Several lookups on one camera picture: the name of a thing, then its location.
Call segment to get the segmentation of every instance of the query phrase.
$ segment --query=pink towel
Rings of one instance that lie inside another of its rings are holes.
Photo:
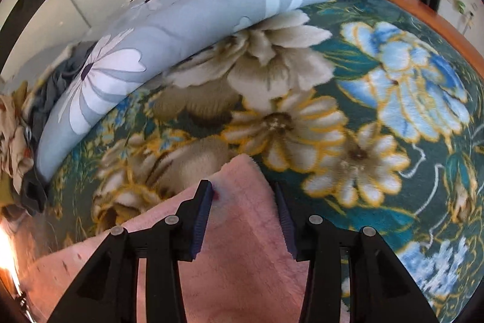
[[[273,192],[247,155],[209,177],[215,190],[202,252],[180,262],[189,323],[296,323],[306,287],[306,262],[286,250]],[[196,185],[124,224],[128,231],[151,227],[191,199]],[[47,320],[56,303],[106,234],[38,260],[23,278],[33,312]],[[141,265],[140,276],[144,275]],[[138,285],[138,321],[146,321],[144,284]],[[342,322],[349,315],[342,305]]]

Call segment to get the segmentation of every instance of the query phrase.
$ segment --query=crumpled clothes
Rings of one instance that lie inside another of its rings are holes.
[[[11,93],[11,98],[14,100],[14,106],[17,112],[22,108],[25,100],[28,96],[28,83],[27,81],[22,81],[18,88]]]
[[[4,171],[0,171],[0,208],[14,204],[11,194],[11,178]]]
[[[79,74],[95,46],[95,41],[70,44],[38,78],[22,106],[22,117],[31,127],[31,147],[35,151],[49,114],[62,94]]]
[[[39,180],[35,166],[24,174],[22,192],[20,194],[20,205],[30,215],[44,212],[47,203],[47,194],[44,186]]]
[[[13,179],[18,194],[24,174],[32,167],[33,155],[25,141],[20,112],[13,97],[0,95],[0,169]]]

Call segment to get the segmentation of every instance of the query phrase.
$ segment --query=green floral blanket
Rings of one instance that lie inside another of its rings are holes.
[[[48,244],[121,224],[244,152],[335,225],[375,227],[451,322],[484,273],[483,127],[480,77],[428,26],[386,0],[315,4],[109,112],[52,180]]]

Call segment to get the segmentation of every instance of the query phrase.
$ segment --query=screw head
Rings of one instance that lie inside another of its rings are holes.
[[[165,218],[165,223],[167,225],[176,225],[180,218],[178,218],[176,215],[169,215]]]
[[[123,226],[115,226],[110,230],[110,233],[113,236],[119,236],[124,232],[124,227]]]
[[[319,215],[311,215],[309,217],[309,222],[313,225],[320,225],[323,223],[323,218],[321,218]]]
[[[376,233],[377,233],[377,231],[374,228],[372,228],[371,226],[365,226],[363,228],[363,234],[365,236],[373,237]]]

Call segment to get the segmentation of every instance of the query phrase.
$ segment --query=floral blanket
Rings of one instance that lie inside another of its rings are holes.
[[[386,0],[292,10],[119,103],[64,160],[32,231],[59,250],[247,153],[335,225],[375,227],[451,322],[484,274],[482,95],[447,42]]]
[[[99,35],[88,34],[100,43],[50,113],[36,152],[37,173],[50,181],[109,110],[161,72],[264,19],[326,1],[131,0],[96,28]]]

